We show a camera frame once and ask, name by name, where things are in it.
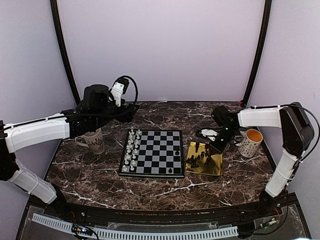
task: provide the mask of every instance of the white cable tie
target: white cable tie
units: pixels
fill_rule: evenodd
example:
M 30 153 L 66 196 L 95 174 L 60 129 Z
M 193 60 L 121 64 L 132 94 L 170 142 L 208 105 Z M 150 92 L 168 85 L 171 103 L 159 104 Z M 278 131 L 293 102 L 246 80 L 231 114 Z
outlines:
M 30 191 L 28 191 L 28 194 L 30 195 L 30 194 L 32 194 L 32 192 L 36 189 L 36 187 L 39 185 L 39 178 L 38 178 L 38 176 L 37 175 L 35 175 L 35 178 L 36 178 L 36 184 L 34 185 L 34 187 L 30 190 Z

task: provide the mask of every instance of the coffee mug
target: coffee mug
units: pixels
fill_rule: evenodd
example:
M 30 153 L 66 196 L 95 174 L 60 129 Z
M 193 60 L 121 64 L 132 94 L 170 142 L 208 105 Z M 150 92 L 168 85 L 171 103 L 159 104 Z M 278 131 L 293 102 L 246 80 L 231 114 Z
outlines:
M 79 142 L 78 139 L 84 139 L 86 143 Z M 94 155 L 100 155 L 105 152 L 105 142 L 101 128 L 87 132 L 82 136 L 77 136 L 74 141 L 79 146 L 89 148 Z
M 240 144 L 240 154 L 246 158 L 252 158 L 263 139 L 261 132 L 249 129 L 246 131 L 245 137 Z

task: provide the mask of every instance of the chess square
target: chess square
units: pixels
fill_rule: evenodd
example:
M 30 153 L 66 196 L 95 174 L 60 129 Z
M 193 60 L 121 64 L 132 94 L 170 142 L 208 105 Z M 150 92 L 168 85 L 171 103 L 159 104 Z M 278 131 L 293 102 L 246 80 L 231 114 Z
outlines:
M 173 173 L 174 174 L 181 174 L 181 168 L 174 168 Z
M 139 150 L 139 155 L 146 155 L 146 150 Z
M 173 162 L 173 167 L 174 168 L 181 168 L 181 162 L 174 161 Z
M 136 172 L 137 174 L 143 174 L 143 173 L 144 173 L 144 169 L 145 169 L 144 166 L 137 166 L 135 172 Z
M 147 150 L 147 145 L 140 145 L 139 150 Z
M 166 168 L 167 167 L 167 163 L 165 161 L 160 161 L 159 162 L 159 167 L 160 168 Z
M 153 156 L 159 156 L 160 155 L 160 151 L 159 150 L 153 150 L 152 155 Z
M 151 167 L 159 167 L 159 161 L 148 161 L 148 163 L 151 163 Z
M 152 156 L 152 162 L 159 162 L 160 156 Z
M 145 155 L 146 156 L 152 156 L 153 150 L 146 150 Z
M 145 166 L 145 161 L 138 161 L 137 162 L 138 167 L 144 167 Z
M 173 168 L 173 167 L 174 167 L 174 162 L 172 162 L 172 161 L 167 161 L 167 162 L 166 162 L 166 167 L 167 167 L 167 168 Z
M 143 173 L 150 174 L 151 173 L 151 167 L 144 167 Z
M 159 173 L 159 168 L 158 167 L 152 167 L 151 168 L 151 173 L 152 174 L 158 174 Z
M 152 161 L 145 161 L 144 162 L 144 167 L 151 167 Z
M 173 162 L 174 161 L 174 157 L 173 156 L 166 156 L 166 161 L 167 162 Z
M 166 173 L 167 173 L 167 168 L 159 167 L 159 174 L 166 174 Z
M 173 156 L 174 155 L 174 151 L 166 151 L 166 155 L 167 156 Z
M 167 156 L 167 151 L 160 150 L 160 156 Z
M 144 161 L 144 160 L 146 160 L 146 156 L 143 156 L 143 155 L 138 156 L 138 161 Z

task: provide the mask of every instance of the brown marble surface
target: brown marble surface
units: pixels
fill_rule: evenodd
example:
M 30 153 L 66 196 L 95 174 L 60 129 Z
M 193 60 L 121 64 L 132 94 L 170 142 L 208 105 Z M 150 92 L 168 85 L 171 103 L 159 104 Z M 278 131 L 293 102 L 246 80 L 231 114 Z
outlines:
M 188 172 L 184 179 L 118 176 L 128 129 L 182 130 L 186 156 L 189 142 L 208 142 L 195 132 L 217 126 L 210 114 L 221 104 L 239 109 L 234 102 L 142 102 L 132 122 L 113 120 L 103 127 L 105 153 L 98 157 L 73 139 L 64 140 L 46 180 L 58 185 L 68 202 L 122 210 L 196 210 L 257 201 L 273 173 L 262 147 L 247 159 L 237 146 L 227 146 L 223 176 Z

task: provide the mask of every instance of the black cable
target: black cable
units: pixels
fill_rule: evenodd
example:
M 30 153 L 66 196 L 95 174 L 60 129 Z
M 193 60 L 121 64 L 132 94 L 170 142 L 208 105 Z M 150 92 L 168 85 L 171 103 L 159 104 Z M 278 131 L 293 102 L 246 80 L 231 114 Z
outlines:
M 254 233 L 257 230 L 262 229 L 261 226 L 259 226 L 251 231 L 239 232 L 239 234 L 242 234 L 242 235 L 269 235 L 269 234 L 272 234 L 272 233 L 276 232 L 277 230 L 279 230 L 285 224 L 285 222 L 288 218 L 288 212 L 289 212 L 289 193 L 288 193 L 288 191 L 286 191 L 286 213 L 285 213 L 285 217 L 283 219 L 283 222 L 277 228 L 273 229 L 270 232 Z

